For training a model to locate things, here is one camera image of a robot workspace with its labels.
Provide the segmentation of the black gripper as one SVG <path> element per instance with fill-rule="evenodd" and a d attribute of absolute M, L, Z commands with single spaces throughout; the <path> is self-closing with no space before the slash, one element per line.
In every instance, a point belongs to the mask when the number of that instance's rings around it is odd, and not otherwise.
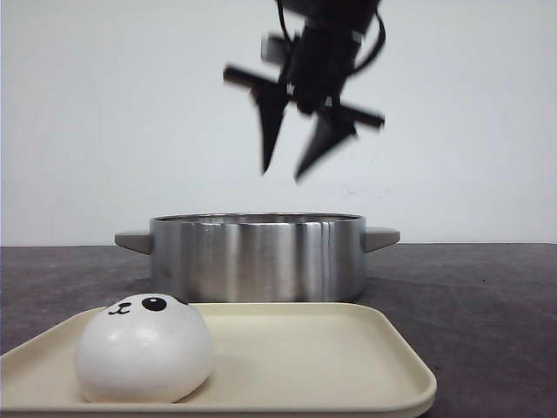
<path fill-rule="evenodd" d="M 227 65 L 226 82 L 249 89 L 258 107 L 262 135 L 262 173 L 272 160 L 286 106 L 293 102 L 305 114 L 318 112 L 312 139 L 294 175 L 299 181 L 320 158 L 356 134 L 354 122 L 381 127 L 379 114 L 346 107 L 340 94 L 355 70 L 360 41 L 349 30 L 306 25 L 301 34 L 289 40 L 271 34 L 261 42 L 260 57 L 279 67 L 273 80 Z"/>

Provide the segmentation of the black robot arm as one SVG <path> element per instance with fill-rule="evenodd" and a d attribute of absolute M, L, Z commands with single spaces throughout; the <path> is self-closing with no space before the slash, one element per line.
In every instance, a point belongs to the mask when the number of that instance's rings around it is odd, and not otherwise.
<path fill-rule="evenodd" d="M 346 80 L 364 70 L 381 52 L 386 28 L 376 1 L 279 1 L 278 18 L 289 10 L 305 18 L 294 37 L 286 30 L 261 43 L 262 60 L 279 66 L 278 79 L 228 65 L 226 82 L 249 89 L 258 107 L 262 134 L 262 169 L 272 160 L 285 108 L 294 103 L 318 122 L 294 175 L 300 179 L 316 162 L 345 139 L 356 135 L 356 124 L 375 129 L 384 116 L 342 104 Z"/>

